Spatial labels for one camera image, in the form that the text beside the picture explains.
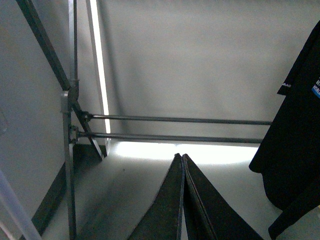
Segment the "left gripper black camera right finger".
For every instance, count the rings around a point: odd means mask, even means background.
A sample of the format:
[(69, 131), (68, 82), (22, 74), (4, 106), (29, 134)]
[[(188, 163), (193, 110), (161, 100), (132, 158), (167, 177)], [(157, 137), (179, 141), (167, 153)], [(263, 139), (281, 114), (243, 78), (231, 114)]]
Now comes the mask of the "left gripper black camera right finger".
[(226, 202), (199, 167), (182, 156), (185, 170), (184, 216), (190, 240), (261, 240)]

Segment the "left gripper black camera left finger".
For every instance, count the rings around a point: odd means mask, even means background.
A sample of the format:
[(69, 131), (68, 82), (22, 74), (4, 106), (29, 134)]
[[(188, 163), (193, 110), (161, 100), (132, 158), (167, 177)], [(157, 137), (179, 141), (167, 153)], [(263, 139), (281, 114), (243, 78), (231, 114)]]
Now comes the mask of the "left gripper black camera left finger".
[(180, 240), (182, 234), (185, 169), (177, 153), (147, 212), (129, 240)]

